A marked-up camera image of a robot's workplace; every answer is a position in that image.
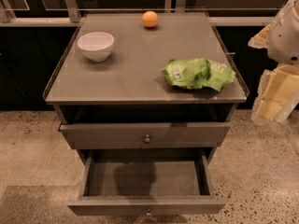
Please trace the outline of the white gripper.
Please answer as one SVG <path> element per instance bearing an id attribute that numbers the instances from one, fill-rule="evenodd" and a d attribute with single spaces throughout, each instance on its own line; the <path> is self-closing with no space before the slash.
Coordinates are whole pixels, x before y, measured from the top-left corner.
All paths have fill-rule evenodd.
<path id="1" fill-rule="evenodd" d="M 251 119 L 257 124 L 284 122 L 299 104 L 298 4 L 289 3 L 281 9 L 271 26 L 267 24 L 252 37 L 248 46 L 267 48 L 268 56 L 280 63 L 273 71 L 263 71 Z"/>

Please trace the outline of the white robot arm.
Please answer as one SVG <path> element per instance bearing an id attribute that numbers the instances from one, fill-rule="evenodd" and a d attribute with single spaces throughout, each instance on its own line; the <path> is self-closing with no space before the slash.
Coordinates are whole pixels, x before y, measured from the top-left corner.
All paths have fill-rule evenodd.
<path id="1" fill-rule="evenodd" d="M 278 63 L 261 75 L 251 119 L 260 125 L 283 122 L 299 103 L 299 0 L 289 0 L 248 45 L 267 49 Z"/>

